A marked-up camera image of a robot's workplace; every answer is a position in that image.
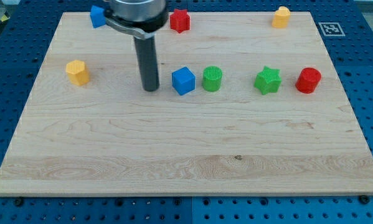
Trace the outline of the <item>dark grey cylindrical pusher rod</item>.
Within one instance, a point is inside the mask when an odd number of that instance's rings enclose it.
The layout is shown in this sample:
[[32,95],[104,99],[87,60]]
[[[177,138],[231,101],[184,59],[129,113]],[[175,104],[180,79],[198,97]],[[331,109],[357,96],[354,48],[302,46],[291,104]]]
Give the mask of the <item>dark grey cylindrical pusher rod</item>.
[[142,87],[145,91],[159,88],[158,62],[154,37],[142,40],[134,38]]

